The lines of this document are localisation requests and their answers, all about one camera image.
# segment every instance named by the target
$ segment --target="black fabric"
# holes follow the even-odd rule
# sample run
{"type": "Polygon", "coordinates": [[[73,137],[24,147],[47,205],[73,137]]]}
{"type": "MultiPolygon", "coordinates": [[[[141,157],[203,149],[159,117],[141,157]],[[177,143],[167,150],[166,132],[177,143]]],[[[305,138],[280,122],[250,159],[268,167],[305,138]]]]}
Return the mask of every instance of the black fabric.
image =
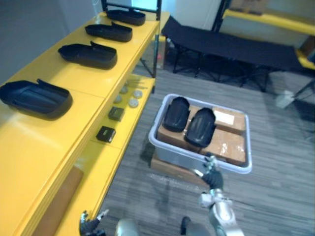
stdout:
{"type": "Polygon", "coordinates": [[[190,50],[281,70],[302,70],[291,46],[243,39],[220,32],[182,26],[169,17],[162,34],[190,50]]]}

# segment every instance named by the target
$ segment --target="black plastic part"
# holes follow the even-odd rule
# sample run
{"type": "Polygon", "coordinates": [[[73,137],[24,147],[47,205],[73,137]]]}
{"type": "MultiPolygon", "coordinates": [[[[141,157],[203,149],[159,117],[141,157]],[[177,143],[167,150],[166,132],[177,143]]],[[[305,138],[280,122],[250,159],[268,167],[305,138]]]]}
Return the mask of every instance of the black plastic part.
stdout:
{"type": "Polygon", "coordinates": [[[192,145],[205,148],[211,142],[215,130],[216,116],[209,108],[199,110],[189,123],[185,140],[192,145]]]}
{"type": "Polygon", "coordinates": [[[182,218],[182,223],[181,223],[181,235],[186,235],[186,231],[187,231],[187,226],[189,224],[189,222],[191,221],[191,219],[188,216],[184,216],[182,218]]]}
{"type": "Polygon", "coordinates": [[[89,25],[85,27],[87,34],[120,42],[128,42],[132,38],[132,28],[112,22],[112,25],[89,25]]]}
{"type": "Polygon", "coordinates": [[[102,126],[96,135],[96,138],[100,141],[110,143],[112,142],[116,131],[113,128],[102,126]]]}
{"type": "Polygon", "coordinates": [[[6,83],[0,87],[0,99],[23,113],[43,119],[56,119],[65,114],[72,105],[70,92],[41,79],[37,82],[6,83]]]}
{"type": "Polygon", "coordinates": [[[86,221],[80,224],[80,235],[85,236],[92,234],[93,231],[98,227],[100,221],[98,219],[94,219],[91,221],[86,221]]]}
{"type": "Polygon", "coordinates": [[[110,69],[117,62],[116,49],[92,41],[90,46],[78,43],[65,45],[58,52],[67,61],[101,69],[110,69]]]}
{"type": "Polygon", "coordinates": [[[116,121],[121,121],[124,115],[124,109],[120,107],[112,107],[108,113],[108,118],[116,121]]]}
{"type": "Polygon", "coordinates": [[[107,17],[112,20],[125,22],[128,24],[140,26],[146,21],[146,15],[129,9],[129,11],[124,10],[109,10],[106,12],[107,17]]]}
{"type": "Polygon", "coordinates": [[[189,102],[183,97],[174,98],[168,106],[163,127],[172,132],[182,132],[189,116],[189,102]]]}
{"type": "Polygon", "coordinates": [[[223,177],[220,171],[211,171],[203,175],[201,179],[210,186],[210,189],[219,188],[223,190],[223,177]]]}

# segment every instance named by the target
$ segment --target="wall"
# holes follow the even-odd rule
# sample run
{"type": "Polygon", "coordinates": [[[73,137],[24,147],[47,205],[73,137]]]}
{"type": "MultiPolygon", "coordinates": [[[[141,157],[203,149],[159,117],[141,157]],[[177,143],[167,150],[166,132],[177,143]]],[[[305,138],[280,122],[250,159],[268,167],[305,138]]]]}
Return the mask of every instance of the wall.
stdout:
{"type": "MultiPolygon", "coordinates": [[[[267,9],[315,21],[314,0],[269,0],[267,9]]],[[[226,17],[221,32],[299,48],[308,35],[268,24],[226,17]]]]}
{"type": "Polygon", "coordinates": [[[0,84],[94,15],[92,0],[2,0],[0,84]]]}
{"type": "MultiPolygon", "coordinates": [[[[162,11],[169,11],[181,24],[210,30],[221,0],[162,0],[162,11]]],[[[132,0],[133,6],[155,9],[155,0],[132,0]]]]}

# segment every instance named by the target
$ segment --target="yellow table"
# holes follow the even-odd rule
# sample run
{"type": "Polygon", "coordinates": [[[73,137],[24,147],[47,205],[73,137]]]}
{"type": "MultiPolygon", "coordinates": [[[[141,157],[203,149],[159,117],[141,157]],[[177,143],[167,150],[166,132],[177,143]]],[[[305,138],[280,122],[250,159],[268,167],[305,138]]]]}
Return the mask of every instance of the yellow table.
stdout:
{"type": "MultiPolygon", "coordinates": [[[[109,22],[103,13],[100,16],[102,23],[109,22]]],[[[34,231],[76,158],[90,142],[115,96],[158,30],[157,21],[131,26],[132,40],[121,43],[89,36],[84,26],[9,79],[11,82],[41,78],[68,89],[73,96],[73,105],[63,117],[46,121],[0,103],[0,235],[30,235],[34,231]],[[57,52],[62,45],[89,44],[90,40],[117,49],[118,61],[114,68],[101,70],[69,63],[57,52]]],[[[122,150],[124,147],[117,151],[120,156],[122,150]]],[[[111,163],[115,164],[112,171],[108,171],[109,180],[102,183],[105,190],[119,161],[111,163]]]]}

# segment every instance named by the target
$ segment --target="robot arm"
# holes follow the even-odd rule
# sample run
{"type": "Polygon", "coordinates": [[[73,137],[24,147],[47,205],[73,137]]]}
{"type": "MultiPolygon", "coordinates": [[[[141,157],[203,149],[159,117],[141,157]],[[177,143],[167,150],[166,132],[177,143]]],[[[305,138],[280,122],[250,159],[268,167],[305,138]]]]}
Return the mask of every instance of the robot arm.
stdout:
{"type": "Polygon", "coordinates": [[[232,209],[232,201],[224,195],[223,177],[217,170],[217,160],[214,156],[206,157],[206,173],[193,170],[209,186],[210,193],[203,193],[199,198],[202,207],[210,210],[210,223],[216,230],[217,236],[244,236],[238,226],[232,209]]]}

